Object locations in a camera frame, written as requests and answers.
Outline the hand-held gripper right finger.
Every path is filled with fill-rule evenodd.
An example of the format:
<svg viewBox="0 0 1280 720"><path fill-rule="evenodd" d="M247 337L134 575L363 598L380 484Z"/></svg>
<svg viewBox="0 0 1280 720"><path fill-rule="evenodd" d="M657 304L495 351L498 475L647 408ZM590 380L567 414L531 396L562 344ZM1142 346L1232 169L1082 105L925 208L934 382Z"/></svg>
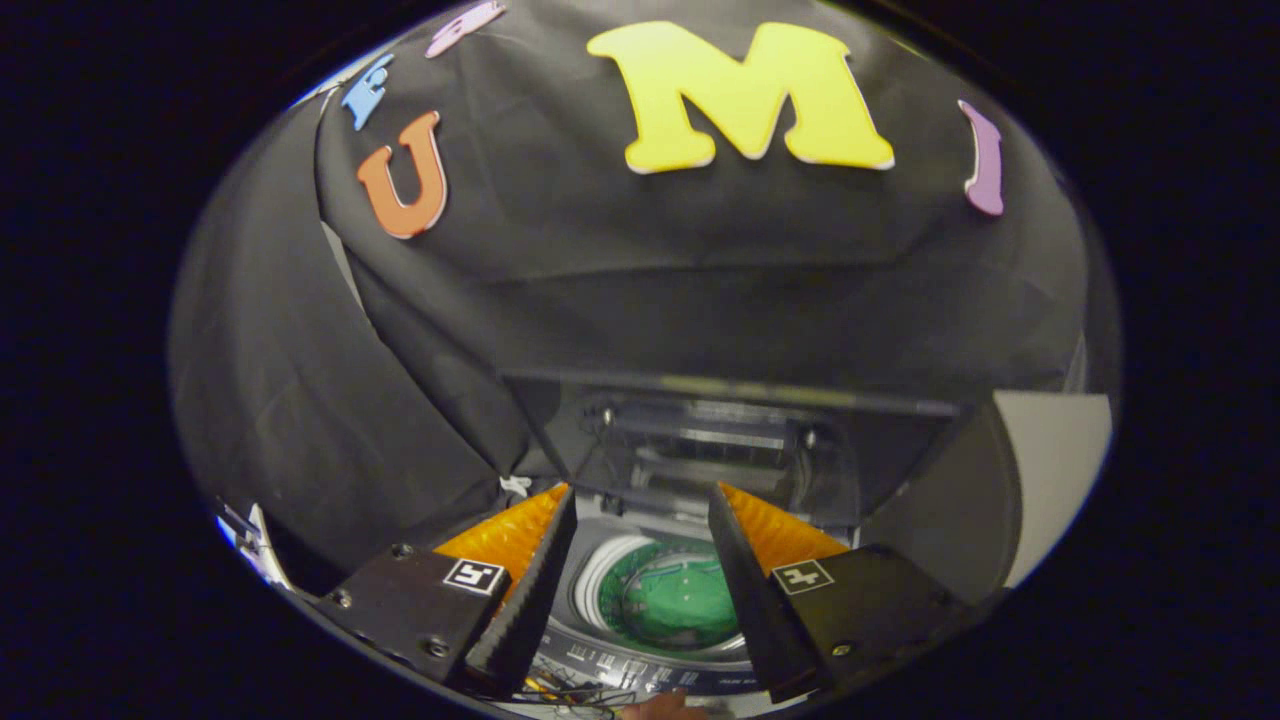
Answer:
<svg viewBox="0 0 1280 720"><path fill-rule="evenodd" d="M977 619L896 551L849 548L726 483L709 495L708 525L755 678L776 703L851 694Z"/></svg>

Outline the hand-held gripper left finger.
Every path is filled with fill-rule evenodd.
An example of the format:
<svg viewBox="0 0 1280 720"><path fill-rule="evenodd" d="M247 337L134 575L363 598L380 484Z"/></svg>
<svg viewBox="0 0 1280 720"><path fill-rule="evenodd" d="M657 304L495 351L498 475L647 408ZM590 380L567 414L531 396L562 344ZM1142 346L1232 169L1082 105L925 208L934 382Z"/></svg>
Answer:
<svg viewBox="0 0 1280 720"><path fill-rule="evenodd" d="M524 688L577 528L559 483L445 539L402 539L317 611L426 680L484 700Z"/></svg>

